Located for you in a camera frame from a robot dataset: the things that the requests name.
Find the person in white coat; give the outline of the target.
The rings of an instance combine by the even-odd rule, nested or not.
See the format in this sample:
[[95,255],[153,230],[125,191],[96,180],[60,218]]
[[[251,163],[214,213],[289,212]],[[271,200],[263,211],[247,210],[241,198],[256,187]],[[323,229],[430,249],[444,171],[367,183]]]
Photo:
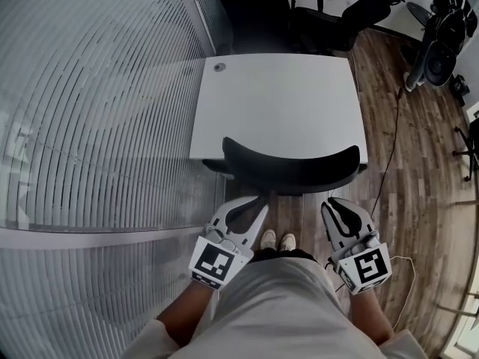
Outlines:
[[323,267],[276,258],[248,264],[222,291],[211,323],[181,347],[148,322],[121,359],[427,359],[408,331],[383,343],[343,313]]

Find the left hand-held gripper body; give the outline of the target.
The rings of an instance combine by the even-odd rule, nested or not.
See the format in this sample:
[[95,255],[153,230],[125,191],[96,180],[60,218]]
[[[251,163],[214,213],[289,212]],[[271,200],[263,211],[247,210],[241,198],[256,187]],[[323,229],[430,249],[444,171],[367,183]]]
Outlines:
[[207,224],[189,262],[191,278],[211,289],[225,286],[251,260],[251,247]]

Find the person's right forearm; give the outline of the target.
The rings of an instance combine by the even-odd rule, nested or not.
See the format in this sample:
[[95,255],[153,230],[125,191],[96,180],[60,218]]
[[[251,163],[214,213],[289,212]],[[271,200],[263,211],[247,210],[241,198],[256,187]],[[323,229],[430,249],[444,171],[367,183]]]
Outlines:
[[350,312],[352,323],[377,346],[394,337],[391,323],[383,313],[372,289],[350,296]]

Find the black padded office chair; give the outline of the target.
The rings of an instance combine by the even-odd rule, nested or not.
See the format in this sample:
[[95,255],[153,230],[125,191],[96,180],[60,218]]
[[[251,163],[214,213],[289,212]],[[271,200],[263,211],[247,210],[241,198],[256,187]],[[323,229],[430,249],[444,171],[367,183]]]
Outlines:
[[220,0],[233,32],[235,55],[293,53],[332,55],[340,49],[318,10],[297,0]]

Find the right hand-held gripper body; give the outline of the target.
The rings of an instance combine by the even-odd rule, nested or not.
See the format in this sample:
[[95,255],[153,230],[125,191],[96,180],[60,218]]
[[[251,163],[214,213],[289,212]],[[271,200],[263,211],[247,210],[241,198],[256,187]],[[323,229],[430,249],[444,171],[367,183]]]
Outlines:
[[372,289],[391,276],[388,248],[380,242],[378,232],[334,252],[331,262],[351,295]]

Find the glass partition with white blinds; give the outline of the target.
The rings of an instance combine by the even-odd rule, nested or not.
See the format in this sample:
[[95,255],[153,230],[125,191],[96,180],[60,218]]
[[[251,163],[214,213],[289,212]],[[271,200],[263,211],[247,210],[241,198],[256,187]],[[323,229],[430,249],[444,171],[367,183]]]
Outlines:
[[118,359],[189,282],[219,0],[0,0],[0,358]]

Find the white desk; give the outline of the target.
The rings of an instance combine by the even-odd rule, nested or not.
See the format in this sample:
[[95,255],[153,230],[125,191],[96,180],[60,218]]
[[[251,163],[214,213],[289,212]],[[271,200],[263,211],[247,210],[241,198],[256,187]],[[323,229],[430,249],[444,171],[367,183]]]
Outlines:
[[[226,69],[215,72],[217,63]],[[207,58],[198,95],[191,159],[223,159],[229,137],[250,150],[312,159],[367,144],[355,79],[346,58],[245,54]]]

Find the light wooden desk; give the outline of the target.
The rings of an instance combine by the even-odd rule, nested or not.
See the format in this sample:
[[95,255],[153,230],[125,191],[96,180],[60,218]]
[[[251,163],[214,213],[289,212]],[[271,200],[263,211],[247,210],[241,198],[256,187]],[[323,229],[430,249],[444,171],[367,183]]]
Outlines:
[[430,305],[458,316],[479,317],[479,298],[472,283],[479,251],[479,200],[444,203],[438,208],[432,278],[428,280]]

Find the person's left forearm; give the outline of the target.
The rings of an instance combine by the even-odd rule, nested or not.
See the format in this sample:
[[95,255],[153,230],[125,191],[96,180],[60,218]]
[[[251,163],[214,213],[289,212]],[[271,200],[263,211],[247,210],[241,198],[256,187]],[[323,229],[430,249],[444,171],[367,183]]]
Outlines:
[[184,347],[191,341],[213,294],[213,289],[192,281],[178,298],[156,317],[179,347]]

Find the small round table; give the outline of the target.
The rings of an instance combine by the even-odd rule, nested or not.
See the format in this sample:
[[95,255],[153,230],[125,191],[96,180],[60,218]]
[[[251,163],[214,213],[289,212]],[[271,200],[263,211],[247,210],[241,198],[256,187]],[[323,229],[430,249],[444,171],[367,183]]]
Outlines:
[[427,22],[433,16],[432,12],[414,2],[408,1],[406,7],[423,27],[427,25]]

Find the small black box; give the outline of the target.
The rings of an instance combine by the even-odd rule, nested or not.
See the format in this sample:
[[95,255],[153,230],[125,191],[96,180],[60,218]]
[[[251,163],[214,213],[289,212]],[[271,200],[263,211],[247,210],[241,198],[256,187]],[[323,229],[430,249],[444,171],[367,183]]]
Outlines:
[[469,86],[466,84],[466,80],[460,74],[457,74],[451,78],[450,90],[453,96],[457,99],[464,97],[470,92]]

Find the black high-back office chair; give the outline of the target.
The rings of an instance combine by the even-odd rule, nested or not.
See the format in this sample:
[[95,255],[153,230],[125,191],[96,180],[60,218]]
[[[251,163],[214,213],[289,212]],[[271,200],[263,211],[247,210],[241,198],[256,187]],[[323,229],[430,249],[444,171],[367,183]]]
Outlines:
[[469,135],[457,126],[454,131],[460,133],[461,138],[466,146],[465,151],[454,150],[452,156],[468,156],[469,157],[469,174],[464,177],[466,182],[472,178],[472,173],[479,169],[479,117],[474,119],[469,125]]

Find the person's black trousers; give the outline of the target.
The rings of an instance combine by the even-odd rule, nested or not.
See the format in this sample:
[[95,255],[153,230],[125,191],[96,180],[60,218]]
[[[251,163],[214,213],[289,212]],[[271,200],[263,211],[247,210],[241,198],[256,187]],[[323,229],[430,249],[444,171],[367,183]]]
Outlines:
[[293,249],[291,251],[277,251],[274,248],[264,248],[257,250],[254,253],[253,258],[249,261],[250,263],[256,263],[264,260],[273,260],[277,258],[300,258],[316,262],[314,257],[301,249]]

